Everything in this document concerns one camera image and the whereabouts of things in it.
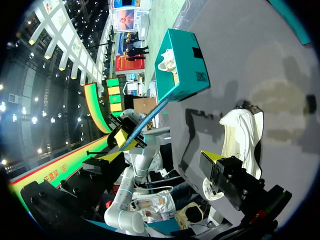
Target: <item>white robotic arm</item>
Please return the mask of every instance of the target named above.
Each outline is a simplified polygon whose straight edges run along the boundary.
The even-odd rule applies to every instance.
[[[114,201],[104,213],[104,220],[109,226],[123,229],[129,235],[148,236],[140,213],[129,210],[129,204],[134,193],[134,178],[133,167],[127,167],[123,172],[122,181]]]
[[[130,118],[136,124],[141,121],[133,109],[126,109],[121,117]],[[134,181],[136,183],[145,182],[150,165],[160,151],[160,141],[157,136],[146,135],[144,141],[147,143],[145,148],[133,148],[128,151],[134,159],[131,160],[132,166],[124,170],[114,201],[104,213],[106,224],[125,230],[128,235],[148,236],[141,214],[137,211],[130,211],[129,208],[135,191]]]

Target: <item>person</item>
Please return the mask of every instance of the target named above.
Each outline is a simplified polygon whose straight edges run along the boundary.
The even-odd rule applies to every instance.
[[[148,46],[143,47],[143,48],[133,47],[126,52],[126,55],[128,55],[129,57],[134,57],[135,55],[148,54],[149,52],[145,51],[147,49],[149,49]]]
[[[163,190],[154,194],[141,194],[135,191],[130,209],[139,212],[144,222],[154,223],[174,218],[176,211],[201,200],[203,198],[187,182],[183,182],[174,186],[171,192]]]
[[[134,44],[135,42],[144,42],[145,40],[139,40],[139,39],[127,39],[125,40],[127,43],[130,43],[130,44]]]
[[[146,57],[145,56],[131,56],[131,57],[126,57],[125,59],[133,62],[133,61],[140,60],[140,59],[146,59]]]

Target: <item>red banner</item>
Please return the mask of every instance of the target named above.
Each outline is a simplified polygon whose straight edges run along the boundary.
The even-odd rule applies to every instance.
[[[143,70],[145,69],[145,60],[137,59],[135,61],[127,60],[127,55],[118,55],[115,56],[115,71],[128,71],[128,70]]]

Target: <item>gray table surface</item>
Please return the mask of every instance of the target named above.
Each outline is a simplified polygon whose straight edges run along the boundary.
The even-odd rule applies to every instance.
[[[261,167],[266,189],[278,184],[293,195],[277,218],[282,226],[308,194],[319,168],[320,115],[318,110],[308,113],[306,103],[306,96],[314,95],[319,106],[315,52],[300,44],[265,0],[208,0],[188,30],[199,42],[211,88],[166,107],[174,167],[203,196],[200,151],[220,154],[225,133],[221,116],[237,103],[251,101],[264,111]],[[192,110],[213,117],[188,114]],[[190,116],[194,138],[182,161]],[[210,204],[232,224],[243,217],[225,197]]]

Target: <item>qr code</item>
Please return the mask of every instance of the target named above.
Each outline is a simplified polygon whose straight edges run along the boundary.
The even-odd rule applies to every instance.
[[[207,81],[206,75],[203,71],[196,71],[195,75],[196,75],[196,80],[198,82],[206,82]]]

